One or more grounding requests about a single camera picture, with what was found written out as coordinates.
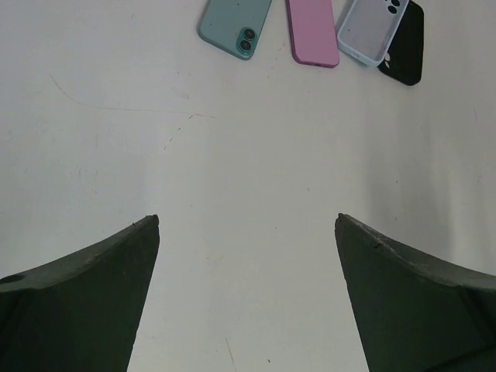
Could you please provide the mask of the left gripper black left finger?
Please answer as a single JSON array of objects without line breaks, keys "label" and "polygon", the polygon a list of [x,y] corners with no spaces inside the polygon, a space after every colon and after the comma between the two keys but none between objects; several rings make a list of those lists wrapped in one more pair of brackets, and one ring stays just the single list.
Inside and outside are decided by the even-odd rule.
[{"label": "left gripper black left finger", "polygon": [[159,250],[148,215],[60,259],[1,279],[3,371],[125,371]]}]

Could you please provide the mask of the teal smartphone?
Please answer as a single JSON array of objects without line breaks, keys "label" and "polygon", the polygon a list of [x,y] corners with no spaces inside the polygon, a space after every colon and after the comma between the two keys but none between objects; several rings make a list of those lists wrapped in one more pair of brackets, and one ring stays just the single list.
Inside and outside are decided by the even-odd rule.
[{"label": "teal smartphone", "polygon": [[249,60],[257,48],[271,3],[271,0],[207,1],[198,22],[198,35],[240,60]]}]

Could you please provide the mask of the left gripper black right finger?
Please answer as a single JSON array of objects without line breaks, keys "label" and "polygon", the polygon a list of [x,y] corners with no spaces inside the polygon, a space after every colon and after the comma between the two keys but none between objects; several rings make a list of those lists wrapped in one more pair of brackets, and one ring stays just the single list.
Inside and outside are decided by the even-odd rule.
[{"label": "left gripper black right finger", "polygon": [[495,277],[393,240],[350,215],[336,245],[370,371],[493,371]]}]

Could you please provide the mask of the light blue phone case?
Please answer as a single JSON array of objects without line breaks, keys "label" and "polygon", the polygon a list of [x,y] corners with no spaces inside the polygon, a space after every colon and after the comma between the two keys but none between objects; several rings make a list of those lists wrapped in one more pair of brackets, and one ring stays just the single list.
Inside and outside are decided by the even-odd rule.
[{"label": "light blue phone case", "polygon": [[354,0],[340,23],[338,48],[368,67],[384,60],[409,0]]}]

